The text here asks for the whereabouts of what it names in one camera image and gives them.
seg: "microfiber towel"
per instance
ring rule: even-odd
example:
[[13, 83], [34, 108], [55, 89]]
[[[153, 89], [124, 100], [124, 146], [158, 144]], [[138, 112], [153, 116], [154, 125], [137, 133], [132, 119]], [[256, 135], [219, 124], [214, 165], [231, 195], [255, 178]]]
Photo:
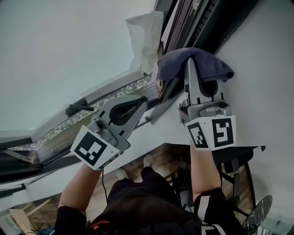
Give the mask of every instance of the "microfiber towel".
[[234, 71], [211, 53], [190, 47], [171, 51], [158, 62], [158, 77], [163, 81], [175, 77], [184, 78], [183, 67], [189, 57], [194, 59], [198, 74], [203, 82], [221, 79], [224, 82], [234, 76]]

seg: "chair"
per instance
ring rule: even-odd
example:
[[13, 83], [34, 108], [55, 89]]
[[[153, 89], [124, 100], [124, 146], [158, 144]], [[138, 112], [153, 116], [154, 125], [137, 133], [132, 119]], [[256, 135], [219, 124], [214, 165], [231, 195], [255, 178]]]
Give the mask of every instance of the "chair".
[[25, 233], [34, 234], [34, 226], [29, 220], [29, 217], [35, 214], [37, 211], [39, 211], [43, 206], [51, 202], [51, 199], [48, 199], [38, 207], [36, 207], [34, 210], [30, 211], [29, 213], [25, 212], [25, 209], [30, 207], [32, 203], [26, 205], [23, 209], [9, 209], [9, 213], [13, 217], [13, 219], [16, 221], [20, 229]]
[[[213, 152], [216, 167], [220, 173], [220, 178], [224, 178], [233, 184], [233, 195], [229, 198], [228, 204], [233, 211], [246, 216], [243, 227], [246, 229], [248, 234], [254, 234], [257, 231], [257, 228], [267, 217], [272, 203], [272, 196], [268, 195], [263, 198], [258, 205], [256, 205], [253, 181], [248, 165], [248, 162], [253, 158], [254, 148], [256, 147], [232, 147]], [[222, 163], [224, 164], [225, 172], [222, 172]], [[233, 177], [228, 175], [228, 173], [237, 172], [242, 166], [244, 166], [246, 170], [254, 208], [250, 214], [247, 214], [238, 208], [241, 191], [240, 174], [235, 173]]]
[[[238, 205], [240, 202], [239, 193], [241, 190], [241, 178], [239, 173], [235, 173], [233, 177], [229, 176], [228, 173], [236, 172], [240, 167], [244, 166], [248, 177], [253, 207], [256, 207], [253, 181], [248, 165], [248, 162], [253, 158], [254, 148], [256, 148], [256, 146], [229, 147], [226, 149], [213, 151], [214, 161], [219, 171], [221, 181], [222, 178], [224, 178], [233, 184], [233, 196], [229, 200], [234, 202], [236, 205]], [[222, 163], [224, 164], [225, 172], [222, 172]]]

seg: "white wall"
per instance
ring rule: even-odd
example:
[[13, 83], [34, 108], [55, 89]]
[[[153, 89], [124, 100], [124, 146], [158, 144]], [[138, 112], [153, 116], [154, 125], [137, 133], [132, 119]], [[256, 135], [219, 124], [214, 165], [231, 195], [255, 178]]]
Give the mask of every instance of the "white wall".
[[149, 13], [154, 3], [2, 0], [0, 130], [34, 129], [85, 90], [129, 69], [125, 18]]
[[266, 145], [249, 162], [256, 199], [271, 194], [270, 216], [284, 222], [294, 219], [293, 25], [290, 0], [260, 0], [217, 55], [235, 71], [225, 98], [237, 144]]

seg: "foot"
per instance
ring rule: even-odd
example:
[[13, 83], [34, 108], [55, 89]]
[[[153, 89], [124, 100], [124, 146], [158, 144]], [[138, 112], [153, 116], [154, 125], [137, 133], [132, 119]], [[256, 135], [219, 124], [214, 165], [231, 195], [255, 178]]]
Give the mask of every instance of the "foot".
[[121, 179], [124, 179], [124, 178], [127, 178], [128, 179], [128, 175], [127, 173], [122, 169], [122, 168], [118, 168], [115, 170], [115, 174], [116, 174], [116, 177], [121, 180]]
[[151, 154], [147, 154], [145, 157], [144, 157], [144, 167], [152, 167], [152, 163], [153, 163], [153, 157]]

